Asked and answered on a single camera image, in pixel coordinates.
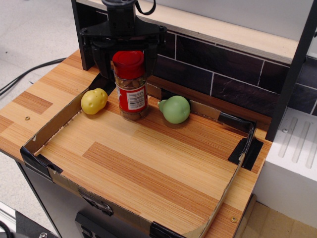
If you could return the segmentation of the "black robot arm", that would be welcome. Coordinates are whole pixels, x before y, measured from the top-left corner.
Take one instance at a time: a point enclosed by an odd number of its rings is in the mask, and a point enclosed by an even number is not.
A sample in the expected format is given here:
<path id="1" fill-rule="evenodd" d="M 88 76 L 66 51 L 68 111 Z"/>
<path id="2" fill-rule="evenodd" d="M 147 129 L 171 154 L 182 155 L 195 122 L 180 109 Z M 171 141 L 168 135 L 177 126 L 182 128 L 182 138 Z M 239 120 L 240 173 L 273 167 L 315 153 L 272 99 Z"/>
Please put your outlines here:
<path id="1" fill-rule="evenodd" d="M 156 2 L 149 12 L 142 12 L 136 0 L 104 0 L 102 3 L 107 7 L 108 20 L 80 30 L 84 48 L 91 51 L 101 75 L 114 79 L 110 66 L 113 53 L 142 51 L 146 77 L 151 76 L 158 51 L 165 45 L 167 28 L 142 21 L 136 16 L 136 11 L 150 15 L 156 8 Z"/>

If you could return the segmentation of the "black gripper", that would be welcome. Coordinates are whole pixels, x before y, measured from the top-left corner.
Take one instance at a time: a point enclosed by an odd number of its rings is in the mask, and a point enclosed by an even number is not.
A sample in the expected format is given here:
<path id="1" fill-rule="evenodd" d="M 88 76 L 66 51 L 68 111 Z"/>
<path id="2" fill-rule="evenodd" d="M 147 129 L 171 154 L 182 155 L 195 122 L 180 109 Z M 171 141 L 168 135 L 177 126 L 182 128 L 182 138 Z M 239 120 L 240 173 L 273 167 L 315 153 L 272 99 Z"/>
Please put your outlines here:
<path id="1" fill-rule="evenodd" d="M 144 51 L 146 76 L 153 74 L 158 51 L 166 45 L 167 28 L 141 20 L 136 12 L 150 15 L 156 5 L 144 12 L 138 4 L 107 4 L 107 20 L 79 30 L 83 45 L 92 48 L 93 59 L 100 74 L 111 79 L 109 51 Z"/>

